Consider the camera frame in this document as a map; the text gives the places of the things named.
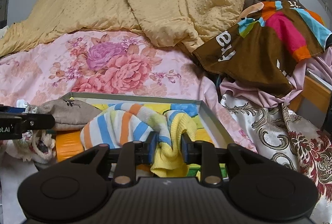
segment satin fabric with damask pattern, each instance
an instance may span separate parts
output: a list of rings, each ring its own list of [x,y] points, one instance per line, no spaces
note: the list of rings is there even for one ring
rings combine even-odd
[[[332,146],[319,129],[284,103],[262,108],[244,97],[222,96],[221,104],[246,131],[259,154],[308,176],[320,200],[311,219],[332,223]]]

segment screw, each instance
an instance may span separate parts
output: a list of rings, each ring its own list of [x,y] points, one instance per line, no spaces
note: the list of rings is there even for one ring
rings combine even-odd
[[[205,182],[210,185],[216,185],[221,182],[221,179],[218,176],[211,175],[205,178]]]
[[[114,179],[114,182],[116,182],[119,185],[129,184],[130,181],[131,181],[130,178],[128,176],[124,176],[124,175],[118,176]]]

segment brown printed fabric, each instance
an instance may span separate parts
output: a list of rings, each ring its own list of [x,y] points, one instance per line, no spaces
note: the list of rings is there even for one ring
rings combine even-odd
[[[332,33],[296,2],[261,2],[253,9],[193,54],[205,70],[281,98],[293,89],[287,78],[297,63],[323,53]]]

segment wooden bed frame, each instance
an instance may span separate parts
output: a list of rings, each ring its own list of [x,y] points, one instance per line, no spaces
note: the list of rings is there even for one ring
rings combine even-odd
[[[312,78],[305,76],[303,91],[290,102],[288,107],[294,112],[297,112],[304,98],[326,114],[330,104],[331,91]]]

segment gray tray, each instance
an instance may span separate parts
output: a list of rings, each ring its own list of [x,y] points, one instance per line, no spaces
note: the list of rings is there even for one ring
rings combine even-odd
[[[165,98],[165,97],[148,97],[148,96],[129,96],[129,95],[115,95],[115,94],[98,94],[98,93],[75,93],[70,92],[62,96],[62,99],[69,99],[73,97],[76,100],[81,100],[89,104],[115,104],[123,102],[135,102],[138,104],[144,103],[169,103],[169,104],[196,104],[198,108],[198,115],[205,128],[210,135],[216,147],[226,148],[227,144],[233,143],[232,137],[226,131],[224,126],[215,117],[213,112],[202,100],[180,99],[180,98]]]

